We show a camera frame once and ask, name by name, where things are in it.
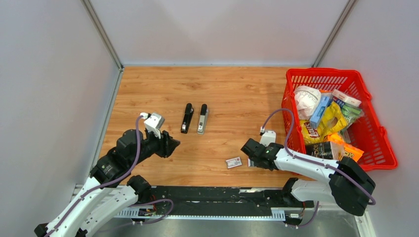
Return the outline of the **red white staple box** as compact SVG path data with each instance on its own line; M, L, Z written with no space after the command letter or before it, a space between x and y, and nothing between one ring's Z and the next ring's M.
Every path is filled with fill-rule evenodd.
M235 168L235 167L239 167L243 165L240 157L227 159L225 162L226 162L227 169L231 169L231 168Z

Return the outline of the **grey and black stapler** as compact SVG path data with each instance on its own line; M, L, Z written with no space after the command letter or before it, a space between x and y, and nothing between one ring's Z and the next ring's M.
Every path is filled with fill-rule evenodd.
M202 104L199 122L198 122L198 129L197 133L203 135L205 133L205 128L208 120L209 109L207 104Z

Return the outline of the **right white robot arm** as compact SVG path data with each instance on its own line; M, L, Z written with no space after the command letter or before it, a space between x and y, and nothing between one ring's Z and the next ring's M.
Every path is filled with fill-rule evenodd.
M317 158L278 143L263 145L252 138L241 150L256 167L311 178L311 181L295 179L290 182L288 189L282 192L283 203L287 206L308 200L330 202L354 216L363 216L367 206L376 204L372 197L375 182L350 158Z

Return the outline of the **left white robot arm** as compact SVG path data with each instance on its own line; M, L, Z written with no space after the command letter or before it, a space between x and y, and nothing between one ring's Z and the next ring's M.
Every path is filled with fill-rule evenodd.
M140 175L132 176L132 170L152 155L168 158L179 145L167 131L125 131L97 161L76 197L53 221L36 226L35 235L91 237L130 205L150 205L151 185Z

